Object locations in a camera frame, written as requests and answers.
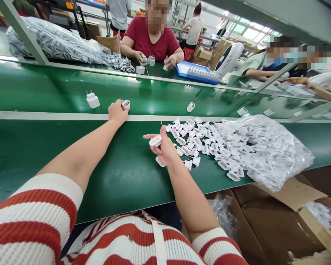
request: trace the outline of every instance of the white shirt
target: white shirt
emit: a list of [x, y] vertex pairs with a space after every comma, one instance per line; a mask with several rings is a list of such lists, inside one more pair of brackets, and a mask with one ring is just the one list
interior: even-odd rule
[[203, 27], [203, 20], [200, 17], [193, 17], [189, 21], [190, 29], [188, 33], [188, 39], [186, 41], [189, 45], [196, 45]]
[[[326, 73], [315, 75], [313, 77], [309, 77], [309, 82], [315, 83], [322, 87], [329, 87], [331, 85], [331, 72], [326, 72]], [[298, 85], [295, 85], [294, 87], [304, 88], [305, 85], [298, 84]]]
[[128, 28], [128, 10], [131, 10], [131, 0], [106, 0], [111, 14], [113, 26], [126, 30]]

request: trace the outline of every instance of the red shirt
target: red shirt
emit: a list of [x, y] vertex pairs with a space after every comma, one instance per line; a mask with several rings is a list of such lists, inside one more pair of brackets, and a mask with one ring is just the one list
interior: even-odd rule
[[165, 28], [159, 40], [152, 44], [145, 17], [134, 17], [125, 32], [125, 36], [135, 41], [133, 46], [135, 51], [140, 51], [147, 57], [153, 54], [156, 61], [164, 61], [166, 55], [169, 57], [180, 48], [177, 38], [170, 28]]

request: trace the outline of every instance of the green shirt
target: green shirt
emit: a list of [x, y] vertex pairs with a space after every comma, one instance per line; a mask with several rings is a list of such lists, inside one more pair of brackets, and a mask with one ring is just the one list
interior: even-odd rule
[[254, 70], [262, 69], [265, 62], [266, 62], [266, 52], [262, 52], [247, 58], [241, 68], [231, 73], [228, 82], [232, 83], [238, 81], [239, 79], [244, 83], [249, 81], [252, 77], [246, 77], [245, 76], [246, 71], [249, 69], [254, 69]]

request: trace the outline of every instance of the white charger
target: white charger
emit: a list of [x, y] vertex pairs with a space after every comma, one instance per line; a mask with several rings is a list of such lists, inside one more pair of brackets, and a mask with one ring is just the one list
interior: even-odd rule
[[156, 137], [151, 138], [151, 140], [150, 140], [150, 146], [157, 147], [157, 146], [159, 146], [161, 144], [161, 141], [162, 141], [162, 136], [159, 134]]
[[121, 104], [122, 110], [126, 110], [127, 108], [130, 108], [131, 102], [129, 100], [124, 100]]
[[95, 108], [97, 108], [97, 107], [100, 106], [99, 99], [98, 99], [98, 97], [92, 92], [92, 90], [91, 90], [91, 93], [88, 93], [88, 92], [87, 92], [87, 98], [86, 98], [86, 100], [87, 100], [87, 103], [88, 103], [88, 105], [89, 105], [89, 107], [90, 107], [91, 109], [95, 109]]

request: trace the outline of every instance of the plastic bag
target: plastic bag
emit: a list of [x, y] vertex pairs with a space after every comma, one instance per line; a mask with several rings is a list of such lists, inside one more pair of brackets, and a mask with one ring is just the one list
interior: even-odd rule
[[264, 115], [215, 123], [225, 145], [247, 175], [272, 192], [313, 164], [314, 155], [283, 125]]
[[305, 207], [312, 212], [315, 218], [331, 232], [331, 208], [319, 202], [308, 202]]
[[228, 210], [228, 206], [232, 203], [233, 198], [229, 196], [223, 197], [222, 194], [217, 192], [213, 200], [209, 200], [212, 210], [217, 216], [217, 220], [227, 236], [238, 242], [236, 239], [236, 232], [238, 221], [233, 214]]
[[[82, 39], [67, 29], [34, 17], [21, 17], [49, 59], [110, 65], [110, 50], [99, 43]], [[33, 57], [12, 27], [6, 31], [13, 56]]]

